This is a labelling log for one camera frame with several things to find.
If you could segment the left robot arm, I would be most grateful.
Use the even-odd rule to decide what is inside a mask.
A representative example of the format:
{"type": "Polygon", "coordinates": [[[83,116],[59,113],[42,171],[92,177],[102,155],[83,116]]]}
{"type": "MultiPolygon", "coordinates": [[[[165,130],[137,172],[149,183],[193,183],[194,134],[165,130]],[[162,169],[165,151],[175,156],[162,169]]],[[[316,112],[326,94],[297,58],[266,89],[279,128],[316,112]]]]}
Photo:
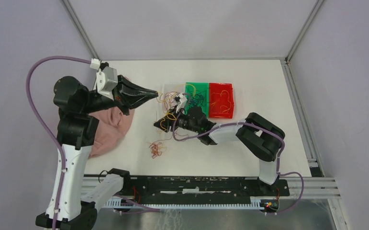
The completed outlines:
{"type": "Polygon", "coordinates": [[[49,206],[35,223],[46,229],[90,230],[99,210],[116,193],[126,195],[132,188],[128,171],[112,169],[93,190],[81,195],[86,163],[99,125],[92,113],[117,107],[128,115],[130,110],[157,98],[158,93],[119,75],[112,84],[110,98],[89,90],[72,76],[59,79],[54,94],[60,118],[54,137],[58,166],[49,206]]]}

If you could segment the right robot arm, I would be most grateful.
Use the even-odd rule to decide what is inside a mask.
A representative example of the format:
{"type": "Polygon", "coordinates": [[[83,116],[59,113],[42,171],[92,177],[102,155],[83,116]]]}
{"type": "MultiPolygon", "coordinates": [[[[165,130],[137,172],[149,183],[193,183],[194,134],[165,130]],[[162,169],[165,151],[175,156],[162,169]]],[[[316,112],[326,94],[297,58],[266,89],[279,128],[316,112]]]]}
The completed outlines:
{"type": "Polygon", "coordinates": [[[172,108],[153,126],[165,133],[175,133],[177,128],[194,132],[193,138],[205,145],[240,141],[259,159],[259,192],[269,196],[277,190],[285,133],[261,115],[250,113],[244,120],[218,124],[210,121],[200,107],[192,107],[187,112],[172,108]]]}

